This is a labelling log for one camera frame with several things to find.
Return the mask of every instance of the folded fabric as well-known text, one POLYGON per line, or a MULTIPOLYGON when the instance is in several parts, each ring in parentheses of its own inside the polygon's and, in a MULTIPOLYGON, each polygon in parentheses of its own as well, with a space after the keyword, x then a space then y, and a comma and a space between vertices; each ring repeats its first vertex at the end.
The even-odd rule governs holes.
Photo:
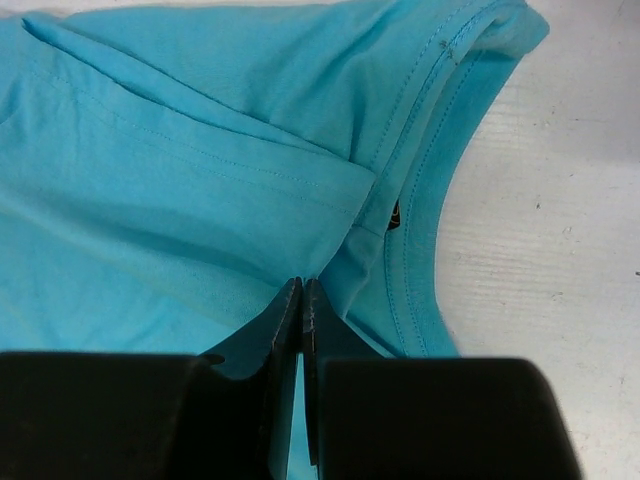
POLYGON ((440 209, 546 32, 520 0, 0 20, 0 349, 199 353, 302 276, 380 351, 454 355, 440 209))

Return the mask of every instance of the white table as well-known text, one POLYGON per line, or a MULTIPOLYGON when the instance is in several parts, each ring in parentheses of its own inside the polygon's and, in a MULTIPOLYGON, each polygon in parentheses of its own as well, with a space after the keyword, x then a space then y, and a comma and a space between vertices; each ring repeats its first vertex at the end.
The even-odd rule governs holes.
MULTIPOLYGON (((0 11, 141 3, 157 2, 0 0, 0 11)), ((460 163, 439 302, 464 353, 523 356, 546 373, 588 478, 640 479, 640 0, 530 3, 551 35, 460 163)))

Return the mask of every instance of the clothing tag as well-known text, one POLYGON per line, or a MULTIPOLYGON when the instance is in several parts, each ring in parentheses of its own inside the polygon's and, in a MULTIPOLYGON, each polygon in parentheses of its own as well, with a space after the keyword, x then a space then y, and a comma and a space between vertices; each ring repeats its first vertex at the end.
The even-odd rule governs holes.
POLYGON ((400 226, 400 203, 396 202, 396 206, 393 207, 393 213, 391 214, 391 220, 389 221, 389 226, 387 227, 387 231, 393 230, 400 226))

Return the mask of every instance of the teal fabric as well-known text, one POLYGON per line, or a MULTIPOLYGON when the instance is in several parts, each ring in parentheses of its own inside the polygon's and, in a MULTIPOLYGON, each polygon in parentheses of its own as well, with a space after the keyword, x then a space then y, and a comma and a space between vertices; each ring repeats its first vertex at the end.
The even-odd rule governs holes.
POLYGON ((440 209, 546 32, 520 0, 0 20, 0 349, 199 353, 302 276, 379 350, 455 355, 440 209))

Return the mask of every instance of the white tabletop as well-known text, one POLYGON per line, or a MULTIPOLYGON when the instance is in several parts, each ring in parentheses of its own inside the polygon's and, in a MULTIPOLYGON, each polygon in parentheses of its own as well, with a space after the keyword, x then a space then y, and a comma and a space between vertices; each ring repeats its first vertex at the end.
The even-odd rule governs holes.
MULTIPOLYGON (((141 3, 158 2, 0 0, 0 11, 141 3)), ((640 0, 530 3, 551 34, 457 170, 439 303, 463 353, 545 372, 589 479, 640 479, 640 0)))

